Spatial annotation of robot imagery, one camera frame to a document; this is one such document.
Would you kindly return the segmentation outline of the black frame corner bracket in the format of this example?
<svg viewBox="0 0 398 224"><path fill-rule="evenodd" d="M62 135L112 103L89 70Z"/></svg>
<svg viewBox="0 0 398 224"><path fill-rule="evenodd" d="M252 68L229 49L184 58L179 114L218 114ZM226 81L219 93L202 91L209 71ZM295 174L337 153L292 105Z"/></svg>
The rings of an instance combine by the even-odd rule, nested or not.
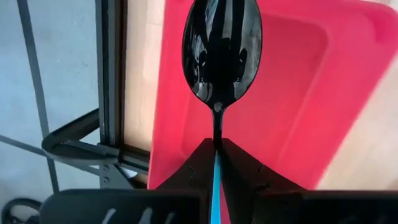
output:
<svg viewBox="0 0 398 224"><path fill-rule="evenodd" d="M47 135L42 141L42 148L46 155L60 162L89 166L116 164L119 156L117 150L80 141L99 126L99 110L95 109Z"/></svg>

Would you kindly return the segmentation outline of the black metal table frame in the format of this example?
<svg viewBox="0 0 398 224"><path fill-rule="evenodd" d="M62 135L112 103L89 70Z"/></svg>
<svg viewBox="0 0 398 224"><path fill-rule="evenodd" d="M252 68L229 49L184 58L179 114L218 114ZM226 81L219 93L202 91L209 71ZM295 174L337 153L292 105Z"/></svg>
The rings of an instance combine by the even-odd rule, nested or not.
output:
<svg viewBox="0 0 398 224"><path fill-rule="evenodd" d="M124 142L127 0L95 0L99 99L98 146L116 154L100 166L100 187L146 189L149 153Z"/></svg>

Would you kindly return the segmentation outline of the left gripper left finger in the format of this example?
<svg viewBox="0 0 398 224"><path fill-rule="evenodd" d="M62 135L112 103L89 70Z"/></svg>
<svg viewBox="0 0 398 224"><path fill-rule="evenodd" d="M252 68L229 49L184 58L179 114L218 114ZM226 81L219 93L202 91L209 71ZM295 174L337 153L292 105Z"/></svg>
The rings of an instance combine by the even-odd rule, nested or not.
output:
<svg viewBox="0 0 398 224"><path fill-rule="evenodd" d="M74 189L50 196L40 224L209 224L215 147L204 139L156 189Z"/></svg>

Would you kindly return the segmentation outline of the black spoon with blue handle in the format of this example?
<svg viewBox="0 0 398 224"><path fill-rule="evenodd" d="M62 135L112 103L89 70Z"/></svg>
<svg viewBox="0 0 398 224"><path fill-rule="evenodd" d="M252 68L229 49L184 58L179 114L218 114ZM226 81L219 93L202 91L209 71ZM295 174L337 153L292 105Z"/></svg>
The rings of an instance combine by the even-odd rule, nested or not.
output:
<svg viewBox="0 0 398 224"><path fill-rule="evenodd" d="M262 19L256 0L194 0L183 32L182 66L192 93L213 116L210 224L221 224L223 115L252 85L261 54Z"/></svg>

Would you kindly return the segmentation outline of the red plastic bin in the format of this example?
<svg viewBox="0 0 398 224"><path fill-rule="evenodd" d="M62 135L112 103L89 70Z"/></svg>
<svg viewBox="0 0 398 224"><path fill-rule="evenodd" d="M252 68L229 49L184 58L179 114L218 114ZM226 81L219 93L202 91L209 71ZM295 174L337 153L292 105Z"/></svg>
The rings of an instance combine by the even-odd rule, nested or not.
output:
<svg viewBox="0 0 398 224"><path fill-rule="evenodd" d="M307 190L333 158L398 52L398 11L363 0L256 0L259 70L223 115L229 139ZM194 0L165 0L148 187L156 189L204 139L213 116L183 72L182 42ZM221 224L230 222L221 180Z"/></svg>

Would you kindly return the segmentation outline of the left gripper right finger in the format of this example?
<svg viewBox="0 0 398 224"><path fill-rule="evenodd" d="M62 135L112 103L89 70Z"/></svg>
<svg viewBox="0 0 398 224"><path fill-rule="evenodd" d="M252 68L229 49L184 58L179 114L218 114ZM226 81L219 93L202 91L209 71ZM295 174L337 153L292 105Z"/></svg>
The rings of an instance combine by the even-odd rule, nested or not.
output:
<svg viewBox="0 0 398 224"><path fill-rule="evenodd" d="M398 191L307 190L229 139L221 180L231 224L398 224Z"/></svg>

